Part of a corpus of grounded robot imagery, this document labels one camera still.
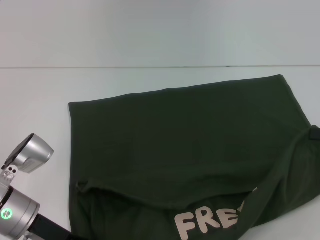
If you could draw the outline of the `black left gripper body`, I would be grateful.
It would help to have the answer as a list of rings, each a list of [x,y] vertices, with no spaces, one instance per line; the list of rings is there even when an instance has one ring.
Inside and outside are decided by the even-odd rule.
[[[81,240],[82,238],[59,226],[41,214],[37,214],[29,227],[30,240]]]

